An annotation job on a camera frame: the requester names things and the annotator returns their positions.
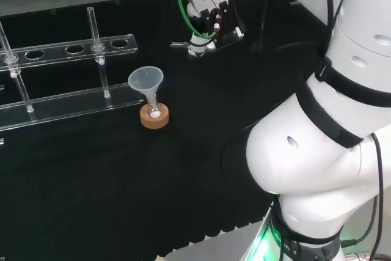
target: rack hole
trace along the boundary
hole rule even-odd
[[[121,39],[121,40],[114,40],[111,42],[111,46],[113,46],[114,48],[123,48],[123,47],[126,47],[128,46],[128,41],[125,40],[125,39]]]
[[[65,51],[69,54],[79,54],[84,51],[84,46],[82,45],[73,45],[66,47]]]
[[[34,50],[26,52],[26,58],[30,59],[31,61],[40,59],[43,56],[43,50]]]
[[[292,147],[294,147],[296,149],[299,148],[299,144],[292,137],[287,137],[287,141],[288,141],[289,145],[291,145]]]

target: black strap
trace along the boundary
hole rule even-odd
[[[362,138],[341,127],[317,102],[307,83],[302,79],[296,90],[296,96],[307,117],[327,137],[345,148],[359,144]]]
[[[332,62],[327,57],[315,72],[315,77],[318,81],[326,82],[336,91],[357,102],[391,108],[391,93],[373,90],[348,79],[332,67]]]

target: plastic funnel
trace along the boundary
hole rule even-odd
[[[155,93],[163,80],[163,72],[157,67],[141,67],[132,72],[128,78],[129,86],[144,94],[148,103],[156,108]]]

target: black cable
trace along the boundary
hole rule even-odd
[[[195,44],[195,43],[191,42],[190,40],[188,41],[188,43],[189,43],[191,46],[194,46],[194,47],[205,47],[205,46],[209,45],[210,43],[212,43],[213,41],[214,41],[214,38],[209,39],[209,40],[206,41],[204,44]]]
[[[233,9],[233,12],[235,13],[236,20],[238,21],[238,27],[240,28],[240,31],[242,32],[242,34],[246,33],[247,28],[244,25],[243,20],[239,16],[238,10],[236,9],[235,0],[228,0],[228,1],[229,1],[229,6]]]
[[[288,49],[291,49],[291,48],[294,48],[294,47],[299,47],[299,46],[314,46],[314,47],[318,47],[319,44],[316,43],[315,41],[292,42],[292,43],[288,43],[288,44],[284,44],[284,45],[278,46],[278,47],[274,48],[273,51],[275,53],[279,53],[281,51],[285,51],[285,50],[288,50]]]
[[[337,17],[339,15],[341,7],[342,7],[342,1],[343,0],[340,1],[339,5],[337,7],[337,11],[335,12],[335,15],[334,15],[334,25],[337,23]]]
[[[319,43],[314,41],[298,41],[298,42],[293,42],[293,43],[288,43],[288,44],[278,46],[277,48],[274,49],[274,52],[278,53],[299,46],[314,46],[318,48],[320,55],[324,57],[326,55],[327,48],[329,47],[330,44],[332,30],[334,28],[334,24],[337,19],[339,10],[341,9],[341,5],[342,5],[342,0],[337,9],[337,13],[334,15],[334,0],[327,0],[327,43],[325,48],[322,48]]]
[[[334,0],[327,0],[327,43],[324,54],[331,41],[332,30],[334,28]]]
[[[373,198],[372,217],[371,217],[371,221],[369,223],[369,226],[367,228],[367,231],[357,240],[357,243],[361,243],[362,241],[364,241],[364,239],[366,239],[367,236],[369,235],[369,233],[371,232],[373,224],[375,223],[375,217],[376,217],[376,210],[377,209],[378,209],[378,196]]]
[[[382,166],[382,159],[381,159],[381,148],[380,143],[378,140],[378,137],[375,135],[375,133],[371,134],[371,137],[373,139],[373,142],[376,147],[376,156],[378,158],[378,173],[379,173],[379,221],[378,221],[378,234],[376,236],[375,245],[373,246],[370,261],[375,260],[376,251],[378,250],[381,234],[382,234],[382,227],[383,227],[383,205],[384,205],[384,185],[383,185],[383,166]]]
[[[368,225],[367,231],[358,239],[341,241],[341,247],[342,248],[355,246],[356,244],[361,243],[362,241],[364,241],[364,239],[367,238],[367,236],[369,235],[369,233],[372,230],[373,224],[375,223],[376,210],[377,209],[378,209],[378,197],[376,196],[375,198],[373,198],[372,216],[371,216],[371,221],[370,221],[370,223]]]
[[[268,16],[268,8],[270,5],[270,0],[265,0],[265,3],[263,4],[263,11],[262,11],[262,20],[261,20],[261,32],[259,39],[252,45],[252,50],[257,51],[260,55],[263,49],[263,37],[265,36],[265,23],[266,23],[266,17]]]
[[[375,256],[373,257],[373,260],[391,261],[391,256],[384,255],[384,254],[375,254]]]

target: white robotic arm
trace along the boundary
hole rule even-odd
[[[192,56],[200,57],[206,50],[213,51],[243,37],[238,26],[227,28],[232,25],[232,20],[226,22],[228,25],[224,24],[225,20],[236,18],[234,11],[228,6],[228,0],[189,0],[186,13],[186,18],[190,19],[190,22],[200,33],[210,32],[211,34],[213,30],[217,30],[216,26],[219,32],[211,42],[193,33],[190,42],[185,42],[188,52]],[[172,44],[172,46],[176,45],[182,47],[184,44]]]
[[[350,80],[349,86],[363,95],[349,98],[315,75],[306,82],[334,122],[364,138],[359,145],[349,149],[326,135],[327,129],[320,127],[322,119],[316,125],[296,94],[250,134],[250,172],[263,189],[281,195],[283,220],[307,237],[325,239],[337,234],[360,206],[379,193],[372,132],[381,145],[384,188],[391,186],[390,1],[344,0],[326,54],[337,75]],[[352,93],[346,85],[345,91]],[[334,260],[344,259],[340,251]]]

